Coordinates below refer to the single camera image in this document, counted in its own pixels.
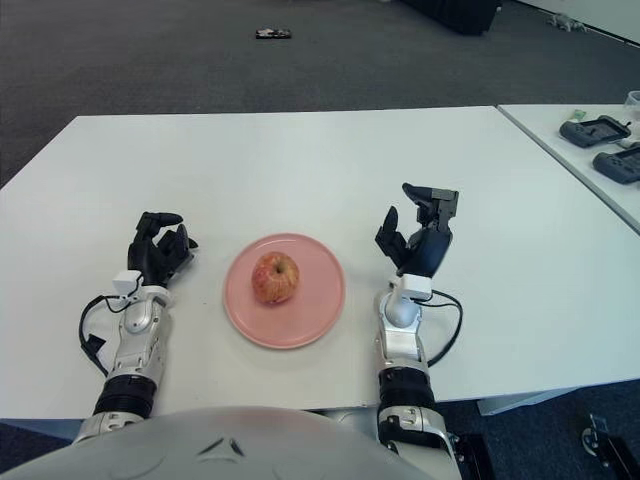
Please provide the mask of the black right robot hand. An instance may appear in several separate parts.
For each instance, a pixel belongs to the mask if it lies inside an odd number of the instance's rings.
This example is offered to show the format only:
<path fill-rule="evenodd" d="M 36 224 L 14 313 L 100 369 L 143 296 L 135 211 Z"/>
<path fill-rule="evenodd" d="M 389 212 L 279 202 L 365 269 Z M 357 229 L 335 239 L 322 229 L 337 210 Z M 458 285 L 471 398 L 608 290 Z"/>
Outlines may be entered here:
<path fill-rule="evenodd" d="M 397 209 L 391 206 L 375 242 L 395 265 L 398 277 L 409 274 L 433 278 L 453 238 L 449 221 L 456 216 L 459 192 L 409 183 L 402 189 L 417 206 L 420 229 L 406 240 L 397 230 Z"/>

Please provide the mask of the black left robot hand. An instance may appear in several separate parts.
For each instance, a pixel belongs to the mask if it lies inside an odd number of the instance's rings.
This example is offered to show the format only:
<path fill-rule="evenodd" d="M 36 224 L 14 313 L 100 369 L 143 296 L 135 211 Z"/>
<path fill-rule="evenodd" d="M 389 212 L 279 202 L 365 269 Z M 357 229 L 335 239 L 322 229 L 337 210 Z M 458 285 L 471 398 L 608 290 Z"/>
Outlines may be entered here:
<path fill-rule="evenodd" d="M 193 259 L 193 250 L 198 247 L 181 215 L 144 212 L 128 248 L 127 267 L 142 274 L 143 286 L 166 288 L 170 279 Z"/>

